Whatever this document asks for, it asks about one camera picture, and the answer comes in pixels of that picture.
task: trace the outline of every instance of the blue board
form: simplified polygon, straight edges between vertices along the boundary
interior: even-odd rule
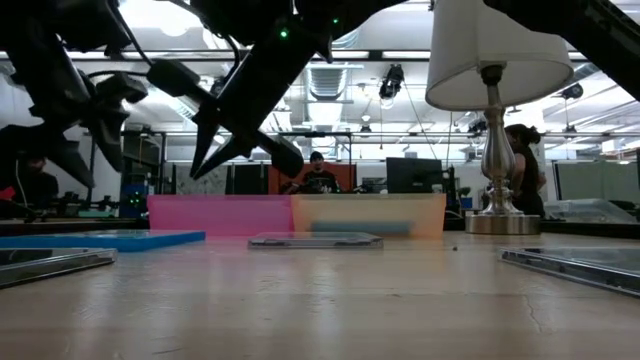
[[[0,237],[0,248],[103,248],[139,252],[202,241],[204,231],[103,230],[83,233]]]

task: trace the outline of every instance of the person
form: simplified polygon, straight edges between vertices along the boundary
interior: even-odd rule
[[[46,158],[38,155],[30,155],[19,161],[18,176],[14,175],[12,181],[14,202],[26,202],[34,209],[46,209],[50,201],[58,196],[58,180],[44,171],[46,164]]]
[[[323,193],[337,193],[338,181],[336,176],[324,169],[324,156],[317,151],[311,153],[309,162],[313,166],[313,170],[304,174],[302,182],[305,185],[320,189]]]
[[[540,134],[535,127],[528,128],[523,124],[510,125],[504,130],[516,160],[510,183],[513,206],[525,215],[544,217],[544,203],[538,191],[547,180],[529,147],[540,142]]]

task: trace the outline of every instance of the white lampshade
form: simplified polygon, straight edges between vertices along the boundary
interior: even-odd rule
[[[482,110],[487,87],[480,68],[505,63],[500,97],[505,106],[559,90],[573,76],[565,42],[536,33],[482,0],[441,0],[434,9],[426,100],[443,110]]]

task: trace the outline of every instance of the black cable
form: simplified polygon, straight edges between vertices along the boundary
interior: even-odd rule
[[[120,25],[122,25],[122,28],[127,33],[127,36],[129,36],[129,39],[131,40],[131,44],[133,44],[133,47],[136,49],[138,54],[140,54],[140,57],[142,58],[142,60],[144,60],[144,62],[146,62],[149,66],[152,66],[153,61],[151,61],[151,59],[149,59],[147,54],[145,54],[144,51],[142,50],[140,43],[138,43],[138,40],[136,39],[135,35],[133,35],[133,31],[131,31],[131,28],[129,27],[129,25],[127,25],[127,22],[124,20],[124,17],[122,17],[122,13],[120,13],[120,9],[118,9],[117,4],[118,2],[109,1],[109,6],[111,7],[111,11],[113,12],[113,15],[116,17],[116,20],[118,20]]]
[[[94,71],[90,74],[87,75],[87,77],[89,79],[94,78],[94,77],[98,77],[98,76],[105,76],[105,75],[115,75],[117,73],[124,73],[127,75],[131,75],[131,76],[138,76],[138,77],[147,77],[146,73],[143,72],[139,72],[139,71],[128,71],[128,70],[102,70],[102,71]]]
[[[231,36],[229,35],[222,35],[222,38],[229,43],[229,46],[231,47],[231,50],[233,51],[233,66],[231,67],[231,69],[229,70],[229,72],[227,73],[227,75],[224,77],[224,82],[226,83],[227,80],[229,80],[229,78],[231,77],[231,75],[233,75],[233,73],[236,72],[236,70],[238,70],[238,67],[240,66],[240,50],[238,50],[238,46],[236,45],[236,43],[233,41],[233,39],[231,38]]]

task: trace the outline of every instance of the computer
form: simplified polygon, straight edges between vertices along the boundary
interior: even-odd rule
[[[433,159],[387,158],[389,194],[433,193],[442,188],[442,162]]]

